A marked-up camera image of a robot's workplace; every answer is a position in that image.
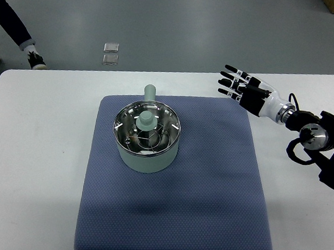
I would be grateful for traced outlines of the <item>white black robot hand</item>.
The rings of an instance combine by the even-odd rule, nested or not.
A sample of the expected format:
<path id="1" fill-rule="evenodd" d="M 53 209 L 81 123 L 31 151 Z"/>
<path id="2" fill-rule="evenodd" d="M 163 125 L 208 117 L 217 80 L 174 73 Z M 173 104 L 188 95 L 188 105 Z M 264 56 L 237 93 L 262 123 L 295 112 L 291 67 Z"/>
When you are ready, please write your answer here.
<path id="1" fill-rule="evenodd" d="M 217 82 L 231 90 L 239 91 L 242 95 L 222 88 L 218 88 L 217 91 L 239 101 L 240 106 L 251 114 L 268 117 L 277 124 L 285 124 L 288 117 L 294 113 L 295 106 L 288 100 L 283 100 L 274 87 L 228 64 L 225 68 L 234 74 L 221 71 L 220 74 L 226 79 Z"/>

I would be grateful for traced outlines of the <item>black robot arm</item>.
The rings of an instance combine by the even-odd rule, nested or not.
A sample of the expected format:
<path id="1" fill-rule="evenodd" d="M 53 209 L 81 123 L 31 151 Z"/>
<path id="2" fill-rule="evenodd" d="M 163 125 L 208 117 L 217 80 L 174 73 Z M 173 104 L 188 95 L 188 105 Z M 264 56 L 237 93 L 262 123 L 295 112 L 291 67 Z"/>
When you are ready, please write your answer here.
<path id="1" fill-rule="evenodd" d="M 226 65 L 221 75 L 221 94 L 256 117 L 268 117 L 298 132 L 287 146 L 288 157 L 302 166 L 316 164 L 321 171 L 319 181 L 334 190 L 334 115 L 322 111 L 316 116 L 301 111 L 294 94 L 284 100 L 274 87 L 233 66 Z"/>

